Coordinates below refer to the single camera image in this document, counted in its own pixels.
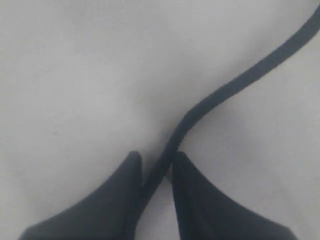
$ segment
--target white background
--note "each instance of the white background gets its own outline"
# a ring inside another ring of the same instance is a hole
[[[289,38],[318,0],[0,1],[0,240],[70,207],[131,150]],[[181,149],[246,207],[320,239],[320,34]],[[137,240],[178,240],[165,180]]]

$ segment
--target white floor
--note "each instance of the white floor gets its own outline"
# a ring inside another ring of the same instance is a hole
[[[70,207],[131,150],[282,44],[318,0],[0,1],[0,240]],[[320,33],[181,146],[229,196],[320,239]],[[137,240],[178,240],[170,183]]]

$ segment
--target black wire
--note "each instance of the black wire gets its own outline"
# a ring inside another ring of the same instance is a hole
[[[284,44],[241,75],[221,86],[189,110],[177,125],[159,160],[149,174],[135,207],[138,220],[152,195],[166,175],[175,154],[188,131],[212,109],[261,79],[307,44],[320,29],[320,5],[307,22]]]

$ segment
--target black cable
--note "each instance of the black cable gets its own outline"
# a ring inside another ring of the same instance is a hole
[[[218,90],[207,96],[186,113],[177,125],[159,160],[149,174],[142,187],[138,206],[136,206],[136,220],[140,218],[143,210],[150,201],[152,195],[166,175],[172,160],[188,131],[212,109],[241,92],[243,89],[261,79],[264,75],[290,58],[305,44],[307,44],[320,29],[320,6],[307,22],[284,44],[275,51],[260,60],[254,66],[243,72],[232,81],[221,86]]]

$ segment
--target white surface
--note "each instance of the white surface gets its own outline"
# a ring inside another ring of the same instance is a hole
[[[282,44],[317,0],[0,1],[0,240],[73,205],[131,150],[152,166],[195,103]],[[181,149],[218,187],[320,239],[320,35]],[[178,240],[171,186],[137,240]]]

